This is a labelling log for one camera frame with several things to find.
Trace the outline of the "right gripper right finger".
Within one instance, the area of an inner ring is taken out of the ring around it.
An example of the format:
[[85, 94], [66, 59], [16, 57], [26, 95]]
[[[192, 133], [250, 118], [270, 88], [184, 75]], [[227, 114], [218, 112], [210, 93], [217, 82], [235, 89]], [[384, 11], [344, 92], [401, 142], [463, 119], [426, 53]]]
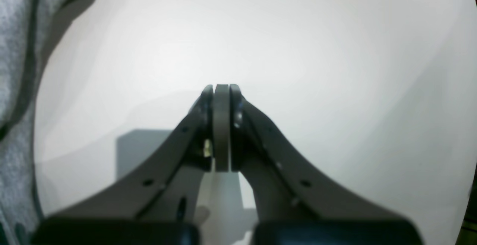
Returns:
[[216, 86], [214, 157], [218, 172], [239, 172], [252, 187], [252, 245], [423, 244], [407, 218], [315, 168], [238, 85]]

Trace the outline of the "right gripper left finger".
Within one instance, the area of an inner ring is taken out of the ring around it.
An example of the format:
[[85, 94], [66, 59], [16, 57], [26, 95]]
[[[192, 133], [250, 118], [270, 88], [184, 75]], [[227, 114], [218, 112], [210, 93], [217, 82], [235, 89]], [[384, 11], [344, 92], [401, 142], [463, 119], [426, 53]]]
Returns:
[[113, 185], [48, 216], [33, 245], [199, 245], [193, 223], [212, 133], [213, 86], [141, 165]]

